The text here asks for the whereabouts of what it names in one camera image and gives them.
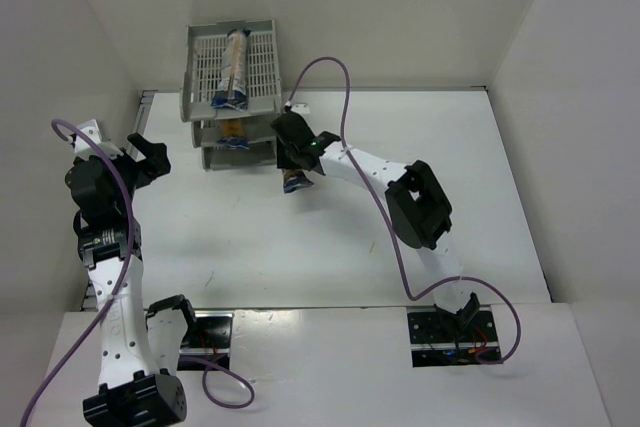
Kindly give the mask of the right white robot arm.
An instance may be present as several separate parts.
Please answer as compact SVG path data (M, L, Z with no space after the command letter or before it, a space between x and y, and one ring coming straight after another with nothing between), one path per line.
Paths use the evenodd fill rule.
M480 309L461 282L450 235L452 206L431 167L391 162L347 145L336 134L314 134L303 116L288 111L271 122L277 152L297 168L363 187L383 207L394 241L414 249L437 276L433 289L440 330L459 338Z

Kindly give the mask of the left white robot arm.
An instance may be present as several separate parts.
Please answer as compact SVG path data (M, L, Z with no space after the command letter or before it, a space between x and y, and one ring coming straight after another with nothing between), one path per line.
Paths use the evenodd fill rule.
M94 325L101 335L97 392L83 400L83 417L91 426L172 426L187 417L176 370L180 344L195 317L182 295L143 304L140 226L132 197L168 174L171 164L165 144L139 134L128 139L142 160L105 139L95 122L71 136L75 159L65 183L78 208L73 229L95 291Z

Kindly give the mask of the blue silver spaghetti bag front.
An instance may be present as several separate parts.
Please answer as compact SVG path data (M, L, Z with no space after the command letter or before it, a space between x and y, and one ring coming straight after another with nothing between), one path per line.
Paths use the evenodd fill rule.
M283 192L290 194L301 189L306 189L314 186L314 182L311 181L303 170L300 169L288 169L283 170Z

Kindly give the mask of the blue orange spaghetti bag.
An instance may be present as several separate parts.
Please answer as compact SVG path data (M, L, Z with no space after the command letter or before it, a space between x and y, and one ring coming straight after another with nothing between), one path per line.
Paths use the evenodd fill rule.
M222 54L220 79L217 83L211 105L216 108L248 110L247 62L251 31L234 29L227 34Z
M216 144L228 149L248 150L249 142L241 119L221 120L220 137Z

